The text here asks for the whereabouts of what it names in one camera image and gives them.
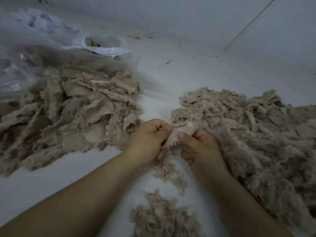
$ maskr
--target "gray line on wall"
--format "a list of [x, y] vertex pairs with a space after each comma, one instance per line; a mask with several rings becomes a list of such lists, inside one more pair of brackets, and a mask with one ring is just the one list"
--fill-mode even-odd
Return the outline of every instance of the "gray line on wall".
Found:
[[265, 16], [280, 0], [272, 0], [224, 49], [228, 51], [238, 42], [263, 16]]

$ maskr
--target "forearm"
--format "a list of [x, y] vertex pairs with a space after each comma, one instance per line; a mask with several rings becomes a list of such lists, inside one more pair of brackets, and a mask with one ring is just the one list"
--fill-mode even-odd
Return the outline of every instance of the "forearm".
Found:
[[212, 193], [231, 237], [292, 237], [235, 178], [227, 177]]
[[133, 159], [118, 155], [5, 224], [0, 236], [90, 236], [135, 172]]

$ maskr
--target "transparent plastic bag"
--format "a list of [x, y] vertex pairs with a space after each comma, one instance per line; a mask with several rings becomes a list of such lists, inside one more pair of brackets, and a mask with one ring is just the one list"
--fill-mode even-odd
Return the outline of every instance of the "transparent plastic bag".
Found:
[[124, 38], [90, 34], [42, 10], [9, 14], [0, 8], [0, 30], [1, 101], [18, 98], [44, 76], [46, 66], [74, 64], [111, 75], [133, 75], [138, 68], [139, 58], [128, 50]]

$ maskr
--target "table surface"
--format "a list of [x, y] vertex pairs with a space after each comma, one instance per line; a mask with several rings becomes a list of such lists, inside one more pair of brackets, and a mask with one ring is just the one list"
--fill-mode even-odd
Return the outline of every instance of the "table surface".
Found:
[[[142, 88], [137, 102], [143, 110], [141, 119], [161, 118], [171, 121], [170, 112], [180, 107], [178, 98], [186, 91], [208, 86], [210, 89], [229, 89], [247, 96], [261, 95], [276, 89], [284, 103], [308, 105], [316, 102], [314, 73], [293, 71], [260, 59], [196, 46], [152, 33], [154, 39], [144, 37], [146, 30], [123, 27], [105, 20], [57, 10], [49, 6], [3, 2], [6, 10], [35, 7], [57, 15], [68, 23], [80, 23], [88, 30], [112, 30], [120, 35], [138, 35], [140, 40], [126, 38], [128, 47], [140, 57], [134, 79]], [[0, 226], [32, 205], [73, 183], [119, 153], [114, 147], [104, 151], [92, 149], [85, 154], [69, 153], [49, 166], [36, 170], [19, 169], [10, 177], [0, 179]], [[211, 194], [193, 177], [189, 167], [175, 150], [174, 162], [184, 172], [188, 188], [183, 197], [175, 186], [162, 183], [152, 175], [153, 170], [135, 180], [123, 199], [105, 221], [98, 236], [128, 236], [133, 230], [128, 215], [131, 208], [146, 203], [144, 195], [160, 188], [166, 198], [177, 197], [178, 206], [187, 206], [195, 213], [207, 236], [228, 236], [221, 223]]]

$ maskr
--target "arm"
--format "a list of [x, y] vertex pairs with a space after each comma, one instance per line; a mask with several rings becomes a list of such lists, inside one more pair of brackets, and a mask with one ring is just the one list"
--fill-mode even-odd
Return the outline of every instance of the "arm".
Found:
[[214, 137], [197, 130], [193, 136], [180, 132], [179, 139], [183, 144], [181, 157], [195, 177], [211, 190], [232, 237], [292, 237], [231, 176]]
[[6, 223], [0, 236], [90, 236], [124, 187], [162, 155], [171, 129], [159, 119], [142, 123], [125, 151]]

